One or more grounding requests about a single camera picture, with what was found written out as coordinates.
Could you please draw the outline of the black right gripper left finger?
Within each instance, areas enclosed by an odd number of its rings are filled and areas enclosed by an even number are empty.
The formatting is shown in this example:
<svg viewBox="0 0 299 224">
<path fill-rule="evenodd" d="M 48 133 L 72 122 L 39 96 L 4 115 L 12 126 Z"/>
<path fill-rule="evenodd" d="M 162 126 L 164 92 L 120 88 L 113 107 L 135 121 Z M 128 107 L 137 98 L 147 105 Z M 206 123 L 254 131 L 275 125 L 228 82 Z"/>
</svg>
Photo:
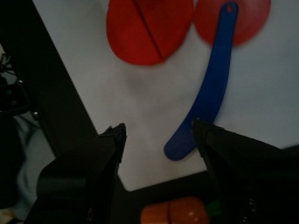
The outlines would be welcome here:
<svg viewBox="0 0 299 224">
<path fill-rule="evenodd" d="M 119 124 L 43 168 L 24 224 L 108 224 L 125 141 Z"/>
</svg>

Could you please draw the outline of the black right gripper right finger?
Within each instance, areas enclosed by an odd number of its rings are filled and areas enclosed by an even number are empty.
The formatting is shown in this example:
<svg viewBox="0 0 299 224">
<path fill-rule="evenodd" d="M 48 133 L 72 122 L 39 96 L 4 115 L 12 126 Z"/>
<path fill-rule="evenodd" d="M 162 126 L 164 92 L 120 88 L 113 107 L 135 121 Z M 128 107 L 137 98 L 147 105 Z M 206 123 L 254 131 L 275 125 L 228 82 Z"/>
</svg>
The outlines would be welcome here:
<svg viewBox="0 0 299 224">
<path fill-rule="evenodd" d="M 200 120 L 192 134 L 224 223 L 299 224 L 299 145 L 280 150 Z"/>
</svg>

